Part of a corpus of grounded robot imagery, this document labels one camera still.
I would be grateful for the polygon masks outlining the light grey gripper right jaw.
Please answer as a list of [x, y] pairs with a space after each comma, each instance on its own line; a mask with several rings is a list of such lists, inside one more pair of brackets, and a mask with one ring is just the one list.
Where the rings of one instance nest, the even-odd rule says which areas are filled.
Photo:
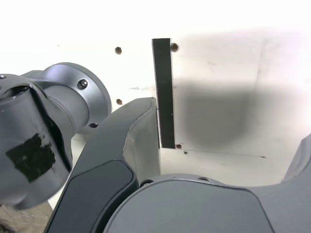
[[157, 179], [130, 195], [106, 233], [308, 233], [311, 138], [305, 137], [282, 182], [240, 187], [196, 176]]

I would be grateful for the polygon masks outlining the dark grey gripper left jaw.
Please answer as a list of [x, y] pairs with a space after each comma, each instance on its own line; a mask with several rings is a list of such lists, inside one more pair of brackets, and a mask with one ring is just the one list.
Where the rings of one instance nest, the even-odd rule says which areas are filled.
[[103, 232], [140, 183], [160, 174], [159, 148], [155, 98], [114, 111], [87, 141], [45, 231]]

